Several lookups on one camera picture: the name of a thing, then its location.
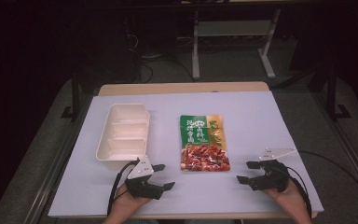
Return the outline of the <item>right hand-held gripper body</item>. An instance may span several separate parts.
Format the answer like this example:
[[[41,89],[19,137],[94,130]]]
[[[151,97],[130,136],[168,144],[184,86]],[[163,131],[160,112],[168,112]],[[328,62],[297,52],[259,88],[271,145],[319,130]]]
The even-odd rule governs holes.
[[[262,165],[260,169],[265,171],[264,175],[250,178],[249,185],[252,190],[276,189],[279,192],[285,191],[288,186],[288,168],[279,162],[279,159],[296,152],[295,148],[272,148],[266,147],[258,161]]]

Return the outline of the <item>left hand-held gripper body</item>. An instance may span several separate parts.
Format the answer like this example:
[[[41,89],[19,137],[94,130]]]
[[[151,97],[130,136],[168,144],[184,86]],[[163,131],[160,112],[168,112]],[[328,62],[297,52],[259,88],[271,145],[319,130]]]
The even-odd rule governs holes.
[[[152,174],[155,173],[152,165],[150,159],[144,156],[127,175],[125,185],[133,197],[159,200],[162,196],[164,192],[161,190],[162,186],[153,185],[148,182]]]

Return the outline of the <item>white compartment tray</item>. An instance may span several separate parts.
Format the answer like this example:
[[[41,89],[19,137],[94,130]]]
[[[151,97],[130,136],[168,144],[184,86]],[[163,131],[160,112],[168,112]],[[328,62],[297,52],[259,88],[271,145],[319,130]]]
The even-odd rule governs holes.
[[[150,114],[143,104],[114,104],[104,124],[96,158],[118,171],[146,155]]]

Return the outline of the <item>green and red snack packet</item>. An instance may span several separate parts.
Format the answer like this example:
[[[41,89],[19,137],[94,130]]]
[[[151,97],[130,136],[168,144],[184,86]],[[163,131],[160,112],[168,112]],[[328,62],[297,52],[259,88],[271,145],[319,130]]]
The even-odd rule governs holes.
[[[227,172],[231,169],[220,115],[182,115],[180,133],[182,171]]]

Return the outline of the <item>person's left hand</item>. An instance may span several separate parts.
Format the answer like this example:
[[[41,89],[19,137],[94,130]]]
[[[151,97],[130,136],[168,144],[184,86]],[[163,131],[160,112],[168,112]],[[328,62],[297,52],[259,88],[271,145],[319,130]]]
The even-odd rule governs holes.
[[[112,203],[110,214],[123,214],[131,217],[138,209],[149,203],[149,198],[135,198],[129,192],[125,184],[117,189],[117,197]]]

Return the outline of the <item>person's right hand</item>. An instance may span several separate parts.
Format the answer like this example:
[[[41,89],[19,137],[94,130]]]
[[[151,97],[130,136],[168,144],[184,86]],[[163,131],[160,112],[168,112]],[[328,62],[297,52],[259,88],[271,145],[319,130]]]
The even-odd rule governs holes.
[[[290,180],[285,191],[266,189],[264,193],[271,197],[280,208],[288,215],[309,214],[307,206],[295,183]]]

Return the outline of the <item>pale table mat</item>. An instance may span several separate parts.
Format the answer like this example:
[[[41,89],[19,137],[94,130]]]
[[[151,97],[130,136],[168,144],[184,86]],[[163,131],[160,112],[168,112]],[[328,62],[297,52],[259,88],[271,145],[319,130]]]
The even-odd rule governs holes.
[[[257,176],[246,167],[265,148],[294,149],[295,143],[269,91],[177,93],[99,96],[89,112],[51,204],[51,217],[103,217],[116,178],[96,158],[109,108],[114,104],[143,104],[151,115],[146,154],[165,169],[153,174],[156,185],[172,183],[136,213],[138,218],[261,218],[283,217],[267,195],[242,185],[240,175]],[[227,172],[184,172],[180,168],[183,115],[223,118],[231,168]]]

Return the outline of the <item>black metal stand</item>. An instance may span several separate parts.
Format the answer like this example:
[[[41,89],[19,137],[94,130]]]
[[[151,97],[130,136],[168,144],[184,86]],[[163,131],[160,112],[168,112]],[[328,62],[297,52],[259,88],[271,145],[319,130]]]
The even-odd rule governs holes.
[[[72,105],[67,106],[62,112],[63,119],[76,120],[80,110],[80,96],[79,96],[79,82],[76,71],[72,73],[71,77],[71,93],[72,93]]]
[[[336,68],[332,64],[327,76],[327,92],[326,92],[326,110],[331,120],[349,119],[351,114],[345,105],[336,104],[336,90],[337,90],[337,74]]]

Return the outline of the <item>aluminium rail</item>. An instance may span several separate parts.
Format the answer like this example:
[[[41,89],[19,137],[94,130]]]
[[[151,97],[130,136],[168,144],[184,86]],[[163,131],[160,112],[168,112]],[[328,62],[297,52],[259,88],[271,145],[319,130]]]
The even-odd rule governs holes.
[[[316,101],[316,104],[319,106],[319,108],[322,110],[330,128],[333,130],[333,133],[336,136],[338,142],[343,147],[343,150],[350,162],[351,168],[354,171],[354,175],[358,180],[358,155],[355,152],[354,146],[350,143],[349,138],[338,124],[340,119],[350,119],[351,114],[348,112],[344,105],[334,106],[334,111],[330,112],[328,110],[328,103],[319,93],[313,93],[312,97]]]
[[[38,224],[38,221],[43,216],[49,198],[61,179],[66,163],[69,161],[81,126],[89,110],[91,100],[92,96],[89,94],[80,97],[77,115],[74,119],[69,121],[61,135],[58,151],[55,153],[52,162],[48,167],[47,174],[36,193],[35,199],[23,224]]]

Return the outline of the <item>white metal table frame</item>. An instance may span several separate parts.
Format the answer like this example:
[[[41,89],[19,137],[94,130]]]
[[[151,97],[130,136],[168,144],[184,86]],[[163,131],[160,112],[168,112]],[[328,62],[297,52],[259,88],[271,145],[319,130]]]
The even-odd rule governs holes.
[[[267,77],[275,78],[275,73],[269,61],[269,47],[271,45],[281,10],[275,9],[269,20],[249,21],[200,21],[198,13],[193,25],[193,49],[192,49],[192,76],[200,79],[199,38],[216,36],[264,36],[265,44],[258,49],[259,58]]]

